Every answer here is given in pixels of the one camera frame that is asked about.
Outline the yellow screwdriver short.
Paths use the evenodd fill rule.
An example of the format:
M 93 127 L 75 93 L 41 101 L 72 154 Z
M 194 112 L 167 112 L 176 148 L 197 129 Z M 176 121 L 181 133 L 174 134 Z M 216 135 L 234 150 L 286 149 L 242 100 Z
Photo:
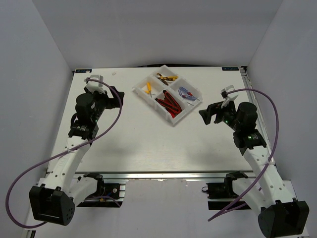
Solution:
M 156 94 L 154 94 L 154 93 L 152 93 L 152 92 L 149 92 L 149 91 L 144 91 L 146 94 L 151 94 L 151 95 L 156 95 Z

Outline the blue screwdriver horizontal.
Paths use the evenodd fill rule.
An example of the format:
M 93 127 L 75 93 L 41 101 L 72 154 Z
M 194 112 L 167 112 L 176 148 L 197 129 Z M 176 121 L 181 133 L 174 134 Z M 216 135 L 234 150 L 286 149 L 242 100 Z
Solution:
M 193 94 L 191 93 L 191 92 L 189 92 L 186 88 L 184 88 L 184 87 L 179 87 L 179 89 L 182 91 L 182 92 L 184 92 L 184 93 L 186 93 L 187 95 L 189 95 L 189 96 L 193 96 Z

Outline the yellow screwdriver long shaft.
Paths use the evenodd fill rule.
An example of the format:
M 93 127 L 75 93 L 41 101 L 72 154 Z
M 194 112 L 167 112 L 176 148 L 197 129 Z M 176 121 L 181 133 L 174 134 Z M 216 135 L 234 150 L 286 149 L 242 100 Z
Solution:
M 147 83 L 147 91 L 152 92 L 152 88 L 150 83 Z

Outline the yellow pliers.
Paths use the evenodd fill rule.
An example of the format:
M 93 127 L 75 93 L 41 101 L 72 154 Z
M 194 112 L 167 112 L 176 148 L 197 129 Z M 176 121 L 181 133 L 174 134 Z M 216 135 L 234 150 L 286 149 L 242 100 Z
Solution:
M 157 73 L 157 79 L 159 79 L 162 83 L 164 83 L 165 85 L 169 85 L 168 84 L 168 81 L 169 81 L 169 78 L 168 77 L 164 77 L 162 76 L 160 73 Z
M 178 79 L 178 76 L 172 76 L 172 77 L 164 77 L 164 76 L 162 76 L 161 78 L 162 78 L 162 80 L 164 80 L 164 81 L 170 81 L 170 82 L 172 82 L 172 81 L 175 81 L 176 79 Z

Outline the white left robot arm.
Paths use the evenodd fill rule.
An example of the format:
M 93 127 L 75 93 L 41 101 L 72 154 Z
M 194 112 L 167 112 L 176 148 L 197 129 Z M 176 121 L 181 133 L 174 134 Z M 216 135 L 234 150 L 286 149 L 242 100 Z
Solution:
M 110 87 L 110 98 L 102 87 L 86 86 L 76 98 L 75 114 L 71 119 L 66 141 L 66 154 L 60 156 L 51 173 L 39 186 L 29 192 L 31 210 L 35 220 L 66 226 L 74 216 L 75 207 L 87 198 L 104 195 L 103 176 L 86 173 L 76 183 L 73 176 L 84 155 L 91 148 L 99 130 L 97 122 L 106 109 L 123 105 L 124 92 Z

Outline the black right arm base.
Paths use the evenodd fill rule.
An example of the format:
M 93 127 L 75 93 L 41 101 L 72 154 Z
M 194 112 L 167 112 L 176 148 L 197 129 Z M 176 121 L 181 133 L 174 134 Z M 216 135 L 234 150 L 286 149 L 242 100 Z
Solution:
M 232 172 L 228 173 L 223 181 L 213 181 L 206 183 L 202 187 L 201 192 L 207 195 L 208 198 L 208 210 L 209 211 L 220 211 L 235 198 L 238 194 L 232 190 L 233 179 L 253 179 L 254 176 L 250 177 L 244 172 Z

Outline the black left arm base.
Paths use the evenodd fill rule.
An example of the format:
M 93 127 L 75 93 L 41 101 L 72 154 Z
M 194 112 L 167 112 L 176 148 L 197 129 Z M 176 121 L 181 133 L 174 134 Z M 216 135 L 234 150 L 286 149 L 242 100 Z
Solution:
M 84 200 L 78 207 L 97 207 L 97 208 L 118 208 L 123 203 L 124 195 L 122 195 L 123 184 L 105 182 L 102 175 L 97 173 L 87 173 L 77 180 L 83 178 L 91 178 L 97 180 L 96 192 L 89 195 L 87 200 Z

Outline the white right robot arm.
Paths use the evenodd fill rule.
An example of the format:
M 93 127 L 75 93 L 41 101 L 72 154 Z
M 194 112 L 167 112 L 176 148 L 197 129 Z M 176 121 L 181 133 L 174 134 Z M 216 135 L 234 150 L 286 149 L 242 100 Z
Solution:
M 254 211 L 262 234 L 266 238 L 300 235 L 309 214 L 305 201 L 299 201 L 287 189 L 275 164 L 269 159 L 267 144 L 256 129 L 257 107 L 249 102 L 235 106 L 229 102 L 208 105 L 199 114 L 206 125 L 212 116 L 215 123 L 223 122 L 233 129 L 234 144 L 251 166 L 256 179 L 250 181 L 242 172 L 226 175 L 224 193 L 242 198 Z

